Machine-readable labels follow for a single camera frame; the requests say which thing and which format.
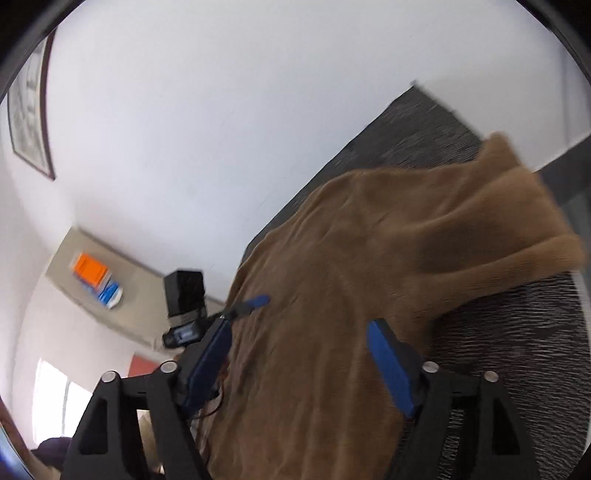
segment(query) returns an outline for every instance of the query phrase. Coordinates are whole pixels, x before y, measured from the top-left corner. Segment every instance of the black speaker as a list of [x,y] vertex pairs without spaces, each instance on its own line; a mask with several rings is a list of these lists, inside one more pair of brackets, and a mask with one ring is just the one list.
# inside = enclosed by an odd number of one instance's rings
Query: black speaker
[[176,270],[164,277],[164,292],[168,318],[197,310],[198,317],[205,310],[205,286],[203,273],[199,270]]

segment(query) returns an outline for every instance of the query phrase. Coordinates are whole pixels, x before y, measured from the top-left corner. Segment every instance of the orange book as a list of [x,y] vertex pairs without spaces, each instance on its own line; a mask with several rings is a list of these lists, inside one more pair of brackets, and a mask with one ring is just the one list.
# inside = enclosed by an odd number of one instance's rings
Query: orange book
[[72,270],[84,283],[95,290],[99,289],[101,282],[105,280],[109,272],[106,266],[85,253],[80,254]]

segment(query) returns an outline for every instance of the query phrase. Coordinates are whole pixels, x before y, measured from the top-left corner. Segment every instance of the window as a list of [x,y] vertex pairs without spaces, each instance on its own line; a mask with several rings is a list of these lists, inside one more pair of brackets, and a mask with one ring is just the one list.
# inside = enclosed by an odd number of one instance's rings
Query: window
[[33,393],[33,439],[74,435],[92,394],[39,360]]

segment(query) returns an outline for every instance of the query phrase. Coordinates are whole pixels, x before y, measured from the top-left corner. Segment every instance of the picture frame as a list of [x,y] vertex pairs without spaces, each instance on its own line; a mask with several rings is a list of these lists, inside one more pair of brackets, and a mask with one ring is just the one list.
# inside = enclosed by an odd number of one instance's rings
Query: picture frame
[[8,127],[15,155],[55,180],[47,135],[47,70],[55,31],[42,40],[8,91]]

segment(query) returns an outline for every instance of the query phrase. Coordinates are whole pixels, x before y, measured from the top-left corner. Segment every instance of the brown cloth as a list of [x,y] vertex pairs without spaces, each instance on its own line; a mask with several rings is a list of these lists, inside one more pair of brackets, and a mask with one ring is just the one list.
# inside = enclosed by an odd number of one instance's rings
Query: brown cloth
[[430,322],[583,264],[550,194],[501,135],[468,163],[358,170],[316,190],[238,271],[216,480],[382,480],[402,429],[366,347],[383,317],[425,355]]

